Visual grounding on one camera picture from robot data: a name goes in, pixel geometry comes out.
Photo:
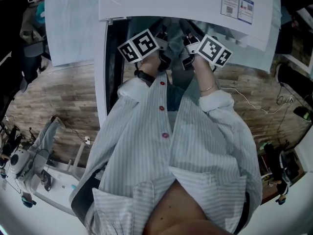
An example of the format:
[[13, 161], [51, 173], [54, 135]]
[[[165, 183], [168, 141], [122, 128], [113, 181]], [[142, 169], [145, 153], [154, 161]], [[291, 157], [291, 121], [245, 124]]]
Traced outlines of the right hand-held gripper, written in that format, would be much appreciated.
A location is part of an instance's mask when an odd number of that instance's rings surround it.
[[185, 36], [182, 52], [185, 69], [191, 69], [196, 54], [215, 67], [225, 66], [232, 55], [230, 49], [209, 35], [203, 36], [203, 31], [191, 20], [180, 19], [179, 24]]

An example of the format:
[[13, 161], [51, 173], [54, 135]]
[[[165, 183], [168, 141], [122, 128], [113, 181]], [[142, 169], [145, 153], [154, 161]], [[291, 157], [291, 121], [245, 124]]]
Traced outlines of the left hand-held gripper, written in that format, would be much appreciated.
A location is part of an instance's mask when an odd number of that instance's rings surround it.
[[172, 24], [171, 18], [164, 17], [154, 22], [149, 29], [134, 35], [118, 47], [123, 58], [130, 64], [137, 64], [154, 51], [159, 51], [161, 64], [159, 70], [167, 70], [171, 59], [165, 54], [168, 47], [168, 34]]

